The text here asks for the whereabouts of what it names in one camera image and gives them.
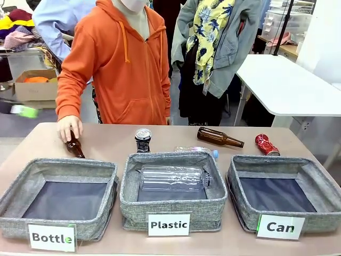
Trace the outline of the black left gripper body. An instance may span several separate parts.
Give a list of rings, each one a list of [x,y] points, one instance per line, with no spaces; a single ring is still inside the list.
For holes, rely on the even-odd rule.
[[[10,114],[13,107],[13,103],[8,101],[0,100],[0,113],[1,114]]]

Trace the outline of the orange hoodie person's right hand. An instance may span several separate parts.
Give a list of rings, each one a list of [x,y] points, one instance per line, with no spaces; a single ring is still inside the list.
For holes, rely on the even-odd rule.
[[[66,116],[57,122],[57,133],[64,143],[71,140],[71,131],[76,139],[83,134],[83,124],[77,116]]]

